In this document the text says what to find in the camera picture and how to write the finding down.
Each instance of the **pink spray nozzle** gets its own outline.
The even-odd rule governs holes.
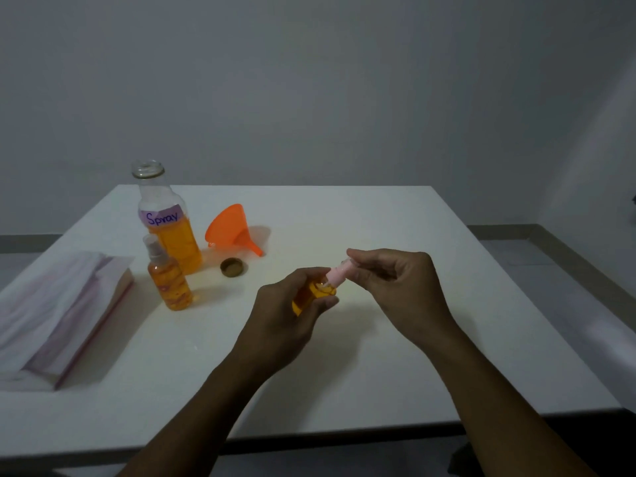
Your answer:
[[[357,265],[353,259],[345,259],[340,265],[331,268],[331,271],[327,273],[325,276],[327,282],[332,288],[338,288],[338,286],[345,282],[346,277],[351,275]]]

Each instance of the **orange funnel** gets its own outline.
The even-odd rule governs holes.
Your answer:
[[[249,235],[245,211],[241,204],[233,204],[216,216],[205,232],[205,240],[208,246],[243,246],[254,251],[257,256],[263,255],[263,250],[254,244]]]

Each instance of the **purple label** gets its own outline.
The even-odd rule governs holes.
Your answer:
[[[183,209],[175,204],[161,211],[139,211],[139,219],[149,228],[157,228],[166,224],[176,223],[183,219]]]

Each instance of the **glass bottle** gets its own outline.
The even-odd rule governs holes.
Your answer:
[[[165,182],[164,173],[157,161],[133,163],[132,175],[138,179],[141,192],[139,219],[179,261],[183,273],[192,274],[201,265],[201,249],[187,218],[186,203]]]
[[[317,297],[335,296],[336,288],[344,283],[346,277],[350,275],[357,263],[353,259],[342,261],[339,266],[331,268],[321,280],[308,281],[304,287],[300,288],[291,301],[291,309],[300,316],[300,313]]]
[[[148,273],[165,305],[172,311],[187,308],[192,303],[192,292],[177,260],[168,255],[156,234],[144,236],[144,244],[150,256]]]

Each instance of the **forearm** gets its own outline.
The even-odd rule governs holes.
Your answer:
[[[221,445],[264,378],[230,354],[122,476],[208,476]]]
[[[421,347],[447,386],[486,475],[595,475],[459,328],[441,345]]]

